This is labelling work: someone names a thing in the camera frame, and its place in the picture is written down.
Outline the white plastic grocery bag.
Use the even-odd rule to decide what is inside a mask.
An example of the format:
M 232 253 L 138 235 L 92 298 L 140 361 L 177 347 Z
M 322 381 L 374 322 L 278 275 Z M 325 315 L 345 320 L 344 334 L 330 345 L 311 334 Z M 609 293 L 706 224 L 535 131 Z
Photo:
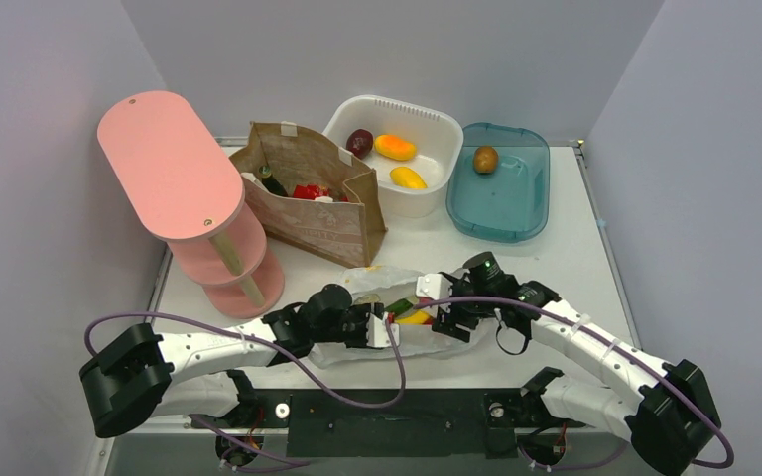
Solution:
M 390 266 L 348 269 L 341 273 L 337 283 L 349 290 L 357 303 L 379 301 L 391 304 L 410 297 L 416 290 L 419 271 Z M 429 356 L 450 358 L 469 351 L 493 329 L 481 323 L 470 334 L 467 343 L 435 333 L 427 325 L 404 325 L 396 331 L 400 354 L 404 357 Z M 358 361 L 392 360 L 394 351 L 385 349 L 347 348 L 338 343 L 320 343 L 309 354 L 309 360 L 319 368 Z

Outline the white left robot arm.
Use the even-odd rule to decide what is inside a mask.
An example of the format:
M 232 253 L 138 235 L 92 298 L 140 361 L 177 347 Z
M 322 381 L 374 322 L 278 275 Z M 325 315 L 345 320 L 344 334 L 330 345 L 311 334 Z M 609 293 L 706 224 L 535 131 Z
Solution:
M 84 333 L 91 358 L 79 370 L 94 433 L 123 435 L 152 417 L 196 414 L 242 426 L 256 413 L 245 392 L 243 368 L 299 365 L 321 343 L 394 350 L 396 324 L 379 302 L 357 304 L 336 284 L 304 302 L 270 311 L 246 324 L 219 328 L 190 318 L 188 333 L 162 333 L 133 324 L 101 349 Z

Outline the green cucumber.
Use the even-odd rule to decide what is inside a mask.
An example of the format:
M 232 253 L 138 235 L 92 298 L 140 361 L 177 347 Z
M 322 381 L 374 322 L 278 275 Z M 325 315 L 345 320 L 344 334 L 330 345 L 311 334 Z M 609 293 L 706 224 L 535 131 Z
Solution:
M 388 304 L 385 311 L 394 317 L 402 316 L 411 312 L 418 303 L 419 300 L 416 297 L 404 297 Z

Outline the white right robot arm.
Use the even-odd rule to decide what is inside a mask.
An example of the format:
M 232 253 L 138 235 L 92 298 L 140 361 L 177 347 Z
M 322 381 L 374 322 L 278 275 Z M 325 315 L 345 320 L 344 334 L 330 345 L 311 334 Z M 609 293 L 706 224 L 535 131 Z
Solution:
M 538 281 L 521 283 L 495 256 L 468 259 L 461 274 L 423 275 L 416 295 L 436 312 L 434 331 L 464 340 L 494 318 L 521 334 L 525 345 L 549 347 L 598 380 L 591 385 L 545 367 L 519 390 L 527 421 L 583 423 L 630 444 L 662 475 L 681 475 L 721 433 L 704 372 L 684 359 L 672 364 L 626 343 L 575 310 Z

